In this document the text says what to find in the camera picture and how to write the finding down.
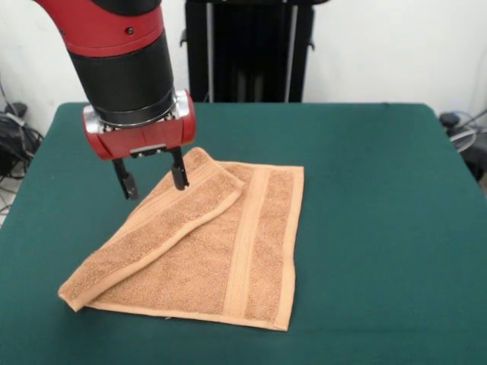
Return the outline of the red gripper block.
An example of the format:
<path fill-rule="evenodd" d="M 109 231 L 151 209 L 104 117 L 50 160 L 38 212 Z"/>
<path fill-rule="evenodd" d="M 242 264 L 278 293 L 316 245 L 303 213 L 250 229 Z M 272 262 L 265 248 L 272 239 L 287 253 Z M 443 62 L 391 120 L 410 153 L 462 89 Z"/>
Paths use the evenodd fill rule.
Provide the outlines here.
<path fill-rule="evenodd" d="M 196 136 L 196 115 L 191 99 L 176 101 L 172 119 L 124 129 L 114 129 L 103 124 L 94 108 L 88 105 L 83 109 L 83 127 L 95 154 L 102 160 L 113 160 L 116 177 L 127 200 L 138 198 L 138 188 L 123 158 L 140 157 L 146 151 L 170 149 L 174 185 L 180 191 L 189 187 L 180 146 L 192 143 Z"/>

